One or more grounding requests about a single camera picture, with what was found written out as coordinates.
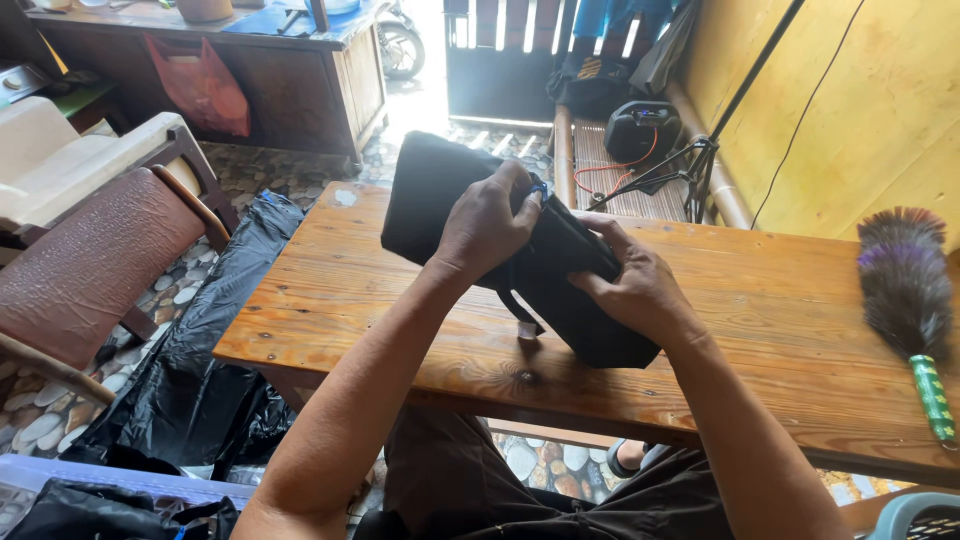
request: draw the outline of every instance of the floor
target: floor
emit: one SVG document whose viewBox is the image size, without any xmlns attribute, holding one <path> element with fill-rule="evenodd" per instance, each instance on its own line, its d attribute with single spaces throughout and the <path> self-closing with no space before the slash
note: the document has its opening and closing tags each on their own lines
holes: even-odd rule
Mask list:
<svg viewBox="0 0 960 540">
<path fill-rule="evenodd" d="M 443 36 L 426 32 L 441 29 L 439 0 L 408 3 L 411 15 L 424 30 L 427 64 L 412 82 L 389 82 L 390 127 L 376 135 L 364 151 L 363 171 L 356 177 L 344 172 L 344 159 L 264 148 L 202 144 L 223 190 L 241 215 L 254 195 L 269 188 L 303 209 L 310 209 L 323 189 L 334 181 L 361 182 L 389 187 L 403 136 L 422 130 L 482 148 L 503 158 L 517 158 L 552 184 L 553 164 L 546 156 L 549 129 L 536 126 L 483 125 L 449 121 L 443 61 Z M 88 374 L 111 390 L 119 390 L 156 340 L 190 304 L 217 255 L 202 239 L 177 259 L 137 304 L 158 324 L 151 341 L 134 345 L 129 333 L 114 330 Z M 56 457 L 82 433 L 103 409 L 74 396 L 28 369 L 0 364 L 0 454 L 17 452 Z M 581 499 L 602 502 L 621 480 L 606 465 L 603 451 L 550 441 L 495 433 L 494 442 L 517 477 L 531 487 L 549 489 Z M 383 500 L 386 466 L 382 456 L 374 466 L 373 486 L 351 508 L 355 524 L 366 509 Z M 859 475 L 820 471 L 824 484 L 839 503 L 895 491 L 910 484 Z M 234 481 L 258 483 L 261 472 L 243 469 Z"/>
</svg>

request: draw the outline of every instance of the motorcycle wheel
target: motorcycle wheel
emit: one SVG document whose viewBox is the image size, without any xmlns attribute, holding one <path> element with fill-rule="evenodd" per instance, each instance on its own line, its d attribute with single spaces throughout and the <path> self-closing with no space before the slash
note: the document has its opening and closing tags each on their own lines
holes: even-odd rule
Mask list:
<svg viewBox="0 0 960 540">
<path fill-rule="evenodd" d="M 383 75 L 387 79 L 406 81 L 420 73 L 425 53 L 417 31 L 410 30 L 401 22 L 387 20 L 377 23 L 377 37 Z"/>
</svg>

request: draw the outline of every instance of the brown cushion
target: brown cushion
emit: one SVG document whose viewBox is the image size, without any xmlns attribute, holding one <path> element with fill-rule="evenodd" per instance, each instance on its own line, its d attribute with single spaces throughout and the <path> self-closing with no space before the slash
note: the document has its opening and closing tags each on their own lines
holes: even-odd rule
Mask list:
<svg viewBox="0 0 960 540">
<path fill-rule="evenodd" d="M 204 223 L 148 169 L 133 170 L 0 270 L 0 332 L 84 369 Z"/>
</svg>

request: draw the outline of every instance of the green handle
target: green handle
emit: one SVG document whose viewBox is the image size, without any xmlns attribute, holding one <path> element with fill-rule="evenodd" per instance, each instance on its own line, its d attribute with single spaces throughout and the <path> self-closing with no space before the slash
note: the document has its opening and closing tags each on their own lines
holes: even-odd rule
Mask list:
<svg viewBox="0 0 960 540">
<path fill-rule="evenodd" d="M 910 365 L 913 367 L 913 377 L 917 380 L 920 399 L 924 401 L 926 420 L 937 434 L 937 439 L 954 440 L 953 415 L 950 414 L 947 394 L 944 393 L 944 385 L 937 375 L 937 368 L 933 365 L 933 358 L 926 355 L 911 356 Z"/>
</svg>

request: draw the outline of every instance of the motorcycle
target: motorcycle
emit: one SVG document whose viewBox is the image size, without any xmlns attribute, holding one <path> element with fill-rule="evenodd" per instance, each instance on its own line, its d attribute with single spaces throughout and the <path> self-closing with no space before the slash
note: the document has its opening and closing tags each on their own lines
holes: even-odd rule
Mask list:
<svg viewBox="0 0 960 540">
<path fill-rule="evenodd" d="M 423 40 L 414 28 L 413 19 L 403 12 L 402 0 L 396 0 L 388 12 L 396 20 L 379 20 L 378 18 L 376 23 L 383 75 L 387 79 L 408 81 L 423 69 L 425 61 Z"/>
</svg>

